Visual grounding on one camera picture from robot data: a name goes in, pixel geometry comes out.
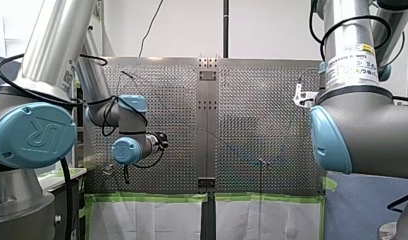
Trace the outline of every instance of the light blue joint cap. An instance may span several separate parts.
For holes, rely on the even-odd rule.
[[[327,171],[352,173],[347,145],[329,113],[321,106],[311,109],[311,137],[317,164]]]
[[[144,96],[142,95],[121,95],[121,99],[123,99],[130,107],[135,108],[140,113],[147,112],[147,101]],[[126,106],[122,101],[119,102],[120,107],[132,111],[129,106]]]
[[[121,137],[113,144],[113,158],[122,165],[137,163],[142,158],[142,148],[139,143],[129,137]]]
[[[0,163],[42,168],[65,157],[76,142],[76,124],[62,107],[21,105],[0,118]]]
[[[392,67],[391,64],[386,66],[384,70],[382,71],[382,75],[379,76],[379,81],[380,82],[386,82],[388,79],[391,77],[391,72],[392,72]]]
[[[319,64],[319,75],[323,74],[326,72],[326,63],[325,62],[321,62]]]

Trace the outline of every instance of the white cloth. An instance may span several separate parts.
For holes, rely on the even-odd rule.
[[[199,240],[201,203],[94,203],[91,240]]]
[[[217,240],[319,240],[319,203],[218,202]]]

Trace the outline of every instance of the white wall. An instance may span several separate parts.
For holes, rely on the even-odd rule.
[[[0,0],[0,57],[26,51],[44,0]],[[94,34],[101,35],[101,26],[92,18]]]
[[[104,23],[109,41],[104,43],[104,54],[138,56],[159,1],[106,1]],[[320,60],[319,46],[308,30],[309,9],[309,0],[230,1],[230,57]],[[221,56],[222,16],[222,0],[165,1],[143,56]],[[314,27],[322,37],[323,23],[317,16]],[[383,85],[394,94],[408,94],[408,41],[394,63],[391,80]]]

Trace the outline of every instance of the cable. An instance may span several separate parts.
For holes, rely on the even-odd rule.
[[[160,3],[158,4],[157,10],[154,13],[154,17],[152,18],[150,25],[148,27],[147,33],[145,34],[145,36],[142,38],[142,43],[141,43],[141,50],[139,51],[139,57],[142,56],[142,51],[144,50],[144,44],[145,44],[145,40],[147,39],[148,35],[150,34],[152,25],[154,23],[155,18],[157,17],[158,12],[160,11],[161,5],[163,4],[164,0],[161,0]]]
[[[67,201],[67,222],[65,240],[71,240],[72,224],[73,224],[73,192],[71,186],[70,170],[67,165],[66,158],[60,160],[61,168],[64,174],[64,184],[66,186],[66,201]]]
[[[374,7],[376,7],[376,8],[379,8],[379,6],[378,6],[378,4],[377,4],[376,2],[373,2],[372,5],[373,5]],[[402,33],[401,47],[400,47],[400,50],[398,51],[397,55],[395,55],[395,57],[394,57],[391,61],[389,61],[387,64],[385,64],[385,65],[382,66],[382,67],[379,67],[379,69],[382,70],[382,69],[385,68],[386,66],[388,66],[388,65],[392,64],[393,62],[395,62],[395,60],[397,60],[397,58],[401,55],[401,52],[403,52],[405,43],[406,43],[406,33],[404,33],[404,31],[403,31],[403,33]]]
[[[387,67],[388,65],[391,65],[393,62],[395,62],[395,60],[397,60],[397,58],[401,55],[401,53],[404,50],[404,45],[406,44],[406,34],[403,32],[401,35],[401,47],[400,50],[398,51],[398,53],[395,55],[395,57],[389,61],[388,63],[386,63],[384,66],[380,67],[379,69],[384,69],[385,67]]]
[[[408,97],[393,96],[392,99],[408,102]]]
[[[163,158],[163,154],[164,154],[164,148],[161,148],[161,154],[160,154],[160,156],[159,156],[158,159],[157,159],[153,164],[151,164],[151,165],[141,166],[141,165],[137,165],[136,163],[132,163],[132,165],[135,166],[135,167],[137,167],[137,168],[141,168],[141,169],[152,168],[152,167],[154,167],[155,165],[157,165],[157,164],[160,162],[160,160]]]
[[[320,40],[316,36],[316,33],[314,32],[314,29],[313,29],[313,11],[316,9],[316,7],[317,7],[317,0],[313,0],[312,4],[311,4],[311,9],[310,9],[309,29],[310,29],[310,33],[311,33],[311,36],[313,37],[313,39],[316,40],[316,42],[322,44],[322,40]]]
[[[142,114],[141,112],[136,110],[134,107],[130,106],[125,100],[123,100],[123,98],[120,98],[118,96],[112,96],[112,98],[113,98],[113,101],[111,102],[110,105],[106,106],[106,108],[104,109],[104,112],[103,112],[103,119],[104,120],[103,120],[103,123],[101,125],[101,133],[102,133],[102,135],[104,137],[110,136],[117,129],[117,127],[113,127],[113,129],[109,133],[105,132],[105,127],[110,126],[110,123],[107,121],[108,116],[110,116],[111,110],[113,109],[115,103],[118,102],[118,101],[122,102],[124,105],[126,105],[127,107],[132,109],[132,111],[134,111],[136,114],[138,114],[143,119],[143,121],[145,122],[145,127],[148,126],[148,119],[144,116],[144,114]]]
[[[400,204],[402,204],[402,203],[405,203],[405,202],[407,202],[407,201],[408,201],[408,194],[407,194],[406,196],[404,196],[404,197],[402,197],[402,198],[400,198],[400,199],[398,199],[398,200],[396,200],[396,201],[390,203],[390,204],[387,206],[387,209],[388,209],[388,210],[391,210],[391,211],[394,211],[394,212],[402,213],[403,210],[398,209],[398,208],[395,208],[395,207],[398,206],[398,205],[400,205]]]
[[[102,125],[101,125],[101,133],[102,133],[102,135],[104,136],[104,137],[108,137],[108,136],[110,136],[111,134],[113,134],[115,131],[116,131],[116,129],[117,129],[117,127],[113,127],[113,129],[109,132],[109,133],[106,133],[105,132],[105,126],[107,125],[107,126],[109,126],[110,124],[108,123],[108,121],[107,121],[107,118],[108,118],[108,116],[110,115],[110,113],[111,113],[111,109],[113,109],[113,106],[114,106],[114,104],[117,102],[117,97],[114,97],[113,96],[113,101],[111,101],[111,104],[110,105],[107,105],[106,107],[105,107],[105,109],[104,109],[104,112],[103,112],[103,123],[102,123]]]
[[[100,64],[101,66],[105,66],[105,65],[107,65],[107,63],[108,63],[108,61],[107,61],[106,59],[104,59],[104,58],[95,57],[95,56],[89,56],[89,55],[84,55],[84,54],[80,54],[80,56],[81,56],[81,57],[85,57],[85,58],[90,58],[90,59],[96,59],[96,60],[104,61],[103,64]],[[83,101],[82,101],[81,99],[72,99],[72,100],[75,100],[76,103],[69,103],[69,102],[66,102],[66,101],[55,100],[55,99],[46,97],[46,96],[44,96],[44,95],[37,94],[37,93],[35,93],[34,91],[31,91],[31,90],[22,88],[22,87],[20,87],[19,85],[17,85],[16,83],[14,83],[13,81],[11,81],[10,79],[8,79],[8,78],[2,73],[2,67],[3,67],[5,64],[7,64],[7,63],[9,63],[9,62],[11,62],[11,61],[14,61],[14,60],[16,60],[16,59],[22,58],[22,57],[24,57],[24,54],[15,55],[15,56],[12,56],[12,57],[9,57],[9,58],[5,58],[5,59],[3,59],[2,61],[0,61],[0,78],[1,78],[5,83],[7,83],[8,85],[10,85],[11,87],[13,87],[14,89],[16,89],[17,91],[19,91],[19,92],[21,92],[21,93],[23,93],[23,94],[25,94],[25,95],[27,95],[27,96],[33,98],[33,99],[39,100],[39,101],[44,101],[44,102],[48,102],[48,103],[51,103],[51,104],[56,104],[56,105],[60,105],[60,106],[64,106],[64,107],[71,107],[71,108],[72,108],[72,107],[80,107],[80,106],[83,106]]]
[[[125,179],[125,183],[127,185],[129,185],[130,181],[129,181],[129,168],[128,168],[128,165],[123,166],[123,178]]]
[[[99,63],[100,66],[106,66],[108,64],[107,59],[101,58],[101,57],[96,57],[96,56],[90,56],[90,55],[86,55],[86,54],[80,54],[79,56],[83,57],[83,58],[89,58],[89,59],[94,59],[94,60],[100,60],[104,63]]]
[[[352,18],[347,18],[344,19],[342,21],[339,21],[338,23],[334,24],[328,31],[326,31],[325,35],[322,38],[322,43],[320,44],[320,55],[322,57],[322,60],[325,61],[325,53],[324,53],[324,47],[325,47],[325,42],[328,39],[328,37],[331,35],[331,33],[333,33],[336,29],[338,29],[339,27],[341,27],[343,24],[349,22],[349,21],[354,21],[354,20],[360,20],[360,19],[369,19],[369,20],[375,20],[378,21],[379,23],[381,23],[382,25],[385,26],[385,29],[387,30],[387,36],[385,37],[385,39],[378,45],[375,46],[375,49],[378,49],[380,47],[382,47],[383,45],[385,45],[391,38],[392,35],[392,29],[391,26],[389,25],[389,23],[378,16],[373,16],[373,15],[364,15],[364,16],[356,16],[356,17],[352,17]]]

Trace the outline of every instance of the perforated metal panel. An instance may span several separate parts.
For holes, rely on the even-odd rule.
[[[105,138],[101,128],[94,127],[92,151],[94,167],[88,175],[88,192],[196,192],[196,81],[197,59],[136,59],[116,58],[105,68],[113,94],[146,96],[149,122],[147,131],[167,134],[169,148],[159,164],[150,169],[129,167],[130,184],[123,179],[122,167],[111,157],[111,144],[117,138]],[[120,71],[135,77],[132,81]],[[140,162],[153,163],[158,156]],[[111,175],[106,174],[110,165]]]
[[[315,195],[322,190],[308,112],[292,101],[297,79],[310,66],[317,62],[219,62],[217,191]],[[316,91],[317,79],[317,71],[304,75],[304,89]]]
[[[112,93],[145,95],[148,131],[166,132],[170,146],[156,167],[130,167],[126,185],[111,157],[117,135],[104,138],[100,128],[87,125],[87,191],[191,193],[198,190],[198,177],[215,177],[219,192],[321,194],[323,172],[312,156],[308,112],[292,101],[298,77],[318,62],[218,60],[211,69],[202,63],[110,59],[106,75]],[[207,79],[213,73],[216,79]],[[303,78],[305,90],[317,90],[316,72]]]

